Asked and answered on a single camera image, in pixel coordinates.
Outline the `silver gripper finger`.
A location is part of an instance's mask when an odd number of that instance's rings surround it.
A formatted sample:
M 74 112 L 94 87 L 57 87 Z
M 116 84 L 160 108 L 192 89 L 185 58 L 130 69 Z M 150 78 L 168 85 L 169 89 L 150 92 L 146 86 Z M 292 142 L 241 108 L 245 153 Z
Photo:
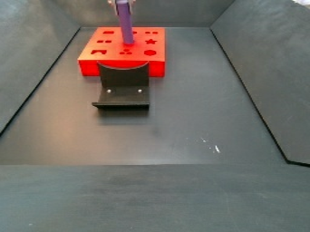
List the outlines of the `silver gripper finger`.
M 107 2 L 109 2 L 110 6 L 112 6 L 112 7 L 113 7 L 113 9 L 114 9 L 114 13 L 116 13 L 116 15 L 120 15 L 120 13 L 118 13 L 117 0 L 107 0 Z
M 137 0 L 129 0 L 130 14 L 134 12 L 134 4 Z

